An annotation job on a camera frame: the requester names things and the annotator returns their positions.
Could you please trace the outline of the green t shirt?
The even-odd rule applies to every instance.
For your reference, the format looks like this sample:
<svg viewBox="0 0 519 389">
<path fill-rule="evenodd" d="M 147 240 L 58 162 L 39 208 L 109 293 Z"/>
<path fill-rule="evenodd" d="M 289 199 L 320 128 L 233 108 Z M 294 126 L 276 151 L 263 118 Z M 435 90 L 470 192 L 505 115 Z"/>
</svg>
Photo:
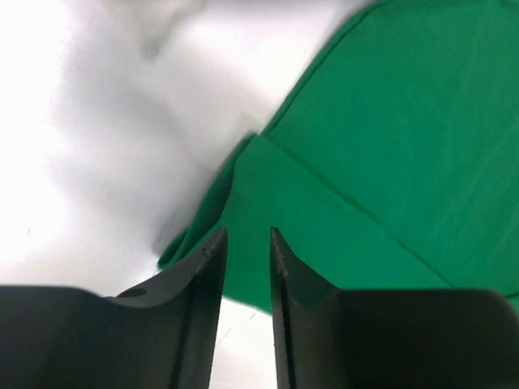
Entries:
<svg viewBox="0 0 519 389">
<path fill-rule="evenodd" d="M 518 302 L 518 4 L 378 1 L 221 169 L 168 267 L 228 233 L 224 293 L 270 310 L 269 241 L 345 289 Z"/>
</svg>

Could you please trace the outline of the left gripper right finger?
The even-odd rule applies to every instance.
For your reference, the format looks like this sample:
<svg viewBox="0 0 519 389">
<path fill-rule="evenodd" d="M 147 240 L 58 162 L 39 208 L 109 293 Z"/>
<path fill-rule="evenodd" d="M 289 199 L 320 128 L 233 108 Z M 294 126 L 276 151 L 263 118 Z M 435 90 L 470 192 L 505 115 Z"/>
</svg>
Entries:
<svg viewBox="0 0 519 389">
<path fill-rule="evenodd" d="M 339 289 L 270 237 L 280 388 L 515 388 L 518 315 L 482 289 Z"/>
</svg>

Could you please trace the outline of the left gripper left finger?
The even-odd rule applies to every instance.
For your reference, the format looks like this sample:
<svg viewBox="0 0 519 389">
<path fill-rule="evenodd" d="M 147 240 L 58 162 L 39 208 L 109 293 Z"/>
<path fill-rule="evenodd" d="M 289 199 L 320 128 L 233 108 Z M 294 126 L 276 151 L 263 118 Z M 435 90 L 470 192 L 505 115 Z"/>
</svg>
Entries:
<svg viewBox="0 0 519 389">
<path fill-rule="evenodd" d="M 185 258 L 115 297 L 2 286 L 2 387 L 207 387 L 227 242 L 218 229 Z"/>
</svg>

